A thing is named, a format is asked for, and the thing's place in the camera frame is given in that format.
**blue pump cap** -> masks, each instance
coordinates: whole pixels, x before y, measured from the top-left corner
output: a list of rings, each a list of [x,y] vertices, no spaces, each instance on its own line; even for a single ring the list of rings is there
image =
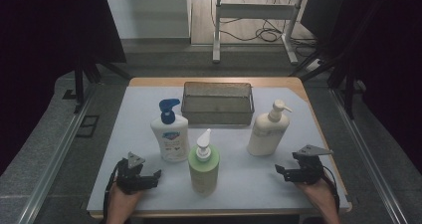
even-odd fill
[[[161,121],[165,124],[174,123],[176,116],[174,115],[173,107],[180,104],[179,99],[167,99],[162,100],[159,103],[159,109],[161,110]]]

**white table surface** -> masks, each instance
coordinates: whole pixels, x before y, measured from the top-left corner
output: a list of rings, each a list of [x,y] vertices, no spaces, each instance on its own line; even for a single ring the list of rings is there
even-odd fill
[[[190,146],[206,128],[212,128],[211,143],[220,151],[221,160],[216,190],[209,196],[196,194],[190,182],[187,160],[164,161],[157,140],[150,128],[152,120],[160,116],[158,103],[163,99],[182,101],[183,87],[128,87],[105,152],[87,210],[91,214],[103,212],[106,185],[118,161],[133,152],[146,159],[141,175],[162,170],[158,186],[145,192],[136,210],[148,215],[202,215],[236,213],[306,213],[313,209],[306,197],[274,164],[285,168],[299,168],[292,157],[306,144],[324,147],[309,105],[287,88],[253,88],[255,117],[269,112],[276,99],[283,100],[293,112],[284,111],[290,126],[276,152],[269,156],[252,156],[246,149],[253,121],[248,126],[192,126],[189,125]],[[181,114],[181,105],[173,108]],[[328,156],[321,156],[324,166],[333,170]],[[344,191],[338,186],[340,209],[349,208]]]

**white bottle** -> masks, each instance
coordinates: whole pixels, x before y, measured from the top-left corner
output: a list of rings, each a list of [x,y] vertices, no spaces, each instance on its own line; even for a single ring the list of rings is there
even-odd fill
[[[197,140],[198,146],[189,153],[189,170],[193,190],[202,196],[210,195],[217,186],[220,153],[210,144],[208,128]]]
[[[275,100],[270,112],[257,116],[247,147],[249,153],[261,156],[276,151],[290,124],[289,118],[282,113],[283,110],[292,111],[283,101]]]
[[[188,120],[175,114],[172,108],[180,104],[179,99],[162,100],[159,103],[161,117],[151,123],[152,131],[157,138],[161,156],[166,161],[183,161],[189,154],[187,135]]]

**pump bottle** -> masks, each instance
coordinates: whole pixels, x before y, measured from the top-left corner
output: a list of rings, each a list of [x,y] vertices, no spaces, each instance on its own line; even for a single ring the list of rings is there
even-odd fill
[[[197,140],[197,146],[189,152],[189,170],[193,190],[203,196],[210,195],[217,186],[220,154],[210,144],[208,128]]]
[[[291,112],[281,100],[275,100],[270,112],[262,113],[255,119],[249,139],[248,151],[252,155],[269,155],[276,151],[286,129],[290,124],[289,118],[282,113]]]
[[[161,157],[166,161],[186,160],[189,153],[188,120],[175,114],[172,110],[174,106],[179,104],[179,99],[162,100],[159,103],[161,117],[156,118],[151,123],[152,131],[159,144]]]

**pump nozzle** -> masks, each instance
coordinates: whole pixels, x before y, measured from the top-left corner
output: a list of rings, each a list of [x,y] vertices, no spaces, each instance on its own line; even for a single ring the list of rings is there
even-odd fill
[[[161,110],[161,121],[165,124],[174,123],[176,117],[174,115],[173,107],[180,104],[179,99],[167,99],[162,100],[159,103],[159,109]]]
[[[282,100],[275,100],[273,103],[273,110],[268,113],[268,119],[274,122],[277,122],[282,117],[282,111],[287,110],[292,112],[292,110],[286,107],[286,104]]]
[[[196,141],[199,147],[196,149],[196,156],[200,161],[208,161],[211,157],[211,149],[208,146],[210,144],[210,136],[211,128],[208,128]]]

